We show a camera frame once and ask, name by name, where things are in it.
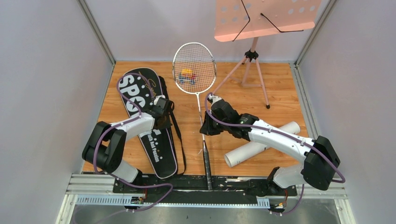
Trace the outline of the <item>black racket cover bag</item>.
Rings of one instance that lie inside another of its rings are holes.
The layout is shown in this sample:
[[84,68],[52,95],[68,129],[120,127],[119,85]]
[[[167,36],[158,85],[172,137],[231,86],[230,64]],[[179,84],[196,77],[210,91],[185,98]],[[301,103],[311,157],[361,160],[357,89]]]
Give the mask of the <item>black racket cover bag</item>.
[[[130,102],[134,102],[142,112],[149,109],[151,97],[165,96],[169,99],[167,86],[163,77],[151,68],[135,68],[124,74],[117,84],[122,96],[121,100],[129,117],[136,117],[138,109]],[[170,125],[166,129],[151,130],[139,135],[140,142],[148,156],[155,175],[162,180],[178,175],[176,147],[172,134],[175,129],[177,137],[182,140],[181,132],[174,113],[167,118]]]

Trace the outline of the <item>white racket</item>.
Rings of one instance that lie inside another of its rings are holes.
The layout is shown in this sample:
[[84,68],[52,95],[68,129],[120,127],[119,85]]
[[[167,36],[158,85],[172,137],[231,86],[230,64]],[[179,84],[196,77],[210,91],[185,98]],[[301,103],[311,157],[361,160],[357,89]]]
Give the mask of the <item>white racket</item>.
[[[180,84],[177,76],[182,69],[192,69],[196,74],[195,85]],[[199,42],[183,44],[175,53],[172,74],[176,86],[187,94],[196,96],[200,124],[203,124],[200,94],[209,90],[216,79],[216,65],[209,49]]]

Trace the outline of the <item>white shuttlecock tube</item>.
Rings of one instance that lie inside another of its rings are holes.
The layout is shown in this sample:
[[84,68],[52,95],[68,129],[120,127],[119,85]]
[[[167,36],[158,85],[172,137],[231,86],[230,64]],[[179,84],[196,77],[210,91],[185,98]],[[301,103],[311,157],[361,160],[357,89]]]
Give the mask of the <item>white shuttlecock tube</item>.
[[[291,134],[299,134],[301,129],[298,123],[295,121],[289,122],[281,127],[279,129],[286,131]],[[249,142],[243,146],[240,146],[224,155],[224,159],[226,164],[232,168],[247,159],[250,159],[251,157],[254,157],[261,152],[265,151],[266,149],[269,149],[270,147],[261,143],[256,143],[256,142]]]

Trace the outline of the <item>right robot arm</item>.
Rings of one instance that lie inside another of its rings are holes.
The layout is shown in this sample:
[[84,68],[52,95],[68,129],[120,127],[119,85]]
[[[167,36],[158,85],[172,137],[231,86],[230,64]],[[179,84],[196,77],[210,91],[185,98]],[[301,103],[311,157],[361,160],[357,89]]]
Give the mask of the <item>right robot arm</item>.
[[312,139],[283,131],[257,116],[239,114],[218,96],[209,96],[207,102],[211,105],[205,106],[205,121],[200,133],[213,136],[228,132],[235,138],[272,147],[299,162],[271,171],[267,181],[269,193],[278,195],[289,186],[305,183],[326,191],[332,182],[336,182],[335,174],[340,177],[339,183],[345,182],[338,169],[340,158],[328,138],[318,136]]

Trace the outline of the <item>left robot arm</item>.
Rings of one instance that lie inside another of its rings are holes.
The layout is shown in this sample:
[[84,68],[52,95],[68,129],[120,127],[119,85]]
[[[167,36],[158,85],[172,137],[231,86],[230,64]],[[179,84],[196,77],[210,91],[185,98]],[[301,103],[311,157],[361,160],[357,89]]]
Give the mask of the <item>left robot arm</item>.
[[139,192],[143,180],[139,170],[123,160],[125,143],[144,132],[170,127],[167,118],[174,109],[173,101],[156,97],[146,111],[120,122],[98,122],[82,151],[82,159],[96,168],[125,182],[132,193]]

